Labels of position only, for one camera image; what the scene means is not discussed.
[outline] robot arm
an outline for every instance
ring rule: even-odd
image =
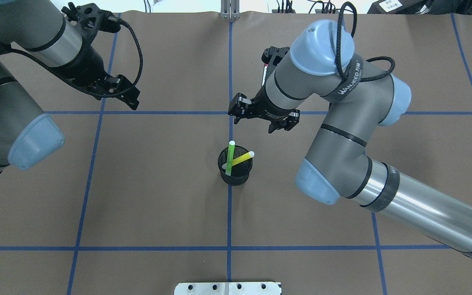
[[[270,133],[289,130],[300,103],[313,93],[322,96],[331,106],[296,175],[298,188],[326,204],[340,196],[351,199],[472,258],[472,207],[365,155],[376,126],[399,120],[411,91],[392,74],[380,78],[385,71],[354,54],[352,36],[339,26],[346,79],[337,69],[338,24],[319,20],[290,49],[265,51],[264,61],[277,66],[253,99],[234,97],[229,106],[234,123],[258,117],[271,121]]]
[[[49,0],[0,0],[0,54],[28,56],[73,88],[98,100],[116,97],[135,110],[143,60],[132,28],[95,4],[75,7],[70,2],[63,12],[67,18]],[[118,32],[120,25],[129,29],[138,47],[140,66],[133,83],[123,75],[109,75],[91,45],[98,30]],[[12,42],[28,53],[11,48]],[[26,170],[63,144],[50,116],[0,63],[0,173],[9,165]]]

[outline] white floor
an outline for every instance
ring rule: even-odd
[[[61,9],[67,5],[68,0],[51,0],[56,7]],[[75,5],[84,5],[91,2],[90,0],[73,0]],[[112,12],[124,12],[129,10],[145,11],[146,4],[144,0],[122,0],[122,1],[110,1],[110,0],[94,0],[100,8],[106,9]],[[220,0],[158,0],[154,4],[155,0],[148,0],[152,6],[152,12],[203,12],[203,11],[220,11]],[[332,0],[332,3],[336,7],[341,7],[345,0]],[[358,13],[365,14],[374,2],[372,0],[349,0],[356,7]],[[312,2],[307,0],[294,0],[293,8],[296,13],[308,13],[309,9],[313,5]],[[259,11],[264,13],[270,13],[273,9],[277,9],[278,4],[276,0],[240,0],[240,11]],[[315,9],[320,9],[322,4],[316,4],[311,13],[314,13]]]

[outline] mesh cup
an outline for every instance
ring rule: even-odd
[[[251,169],[252,169],[252,158],[240,164],[237,164],[236,166],[232,166],[231,176],[228,176],[227,174],[225,174],[225,169],[221,168],[223,164],[227,163],[228,150],[229,150],[228,147],[223,149],[223,151],[221,151],[218,157],[218,169],[220,170],[221,178],[227,184],[242,185],[249,178],[249,172],[251,172]],[[234,146],[234,159],[248,152],[249,151],[244,149],[243,147],[239,145],[235,145]]]

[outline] black cup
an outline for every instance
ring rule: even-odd
[[[230,185],[242,185],[249,179],[249,172],[251,172],[252,169],[252,158],[248,159],[247,161],[243,161],[242,163],[232,166],[231,170],[231,176],[228,176],[225,174],[225,169],[221,168],[223,164],[227,163],[227,152],[229,151],[229,148],[226,147],[221,151],[219,157],[218,157],[218,168],[220,169],[220,174],[221,178],[225,183],[230,184]],[[239,156],[242,156],[249,151],[244,149],[243,147],[239,145],[234,146],[234,159],[236,159]]]

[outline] green marker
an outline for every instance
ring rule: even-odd
[[[229,149],[227,150],[227,168],[225,169],[225,174],[231,176],[232,172],[232,157],[234,157],[234,145],[236,142],[234,140],[229,141]]]

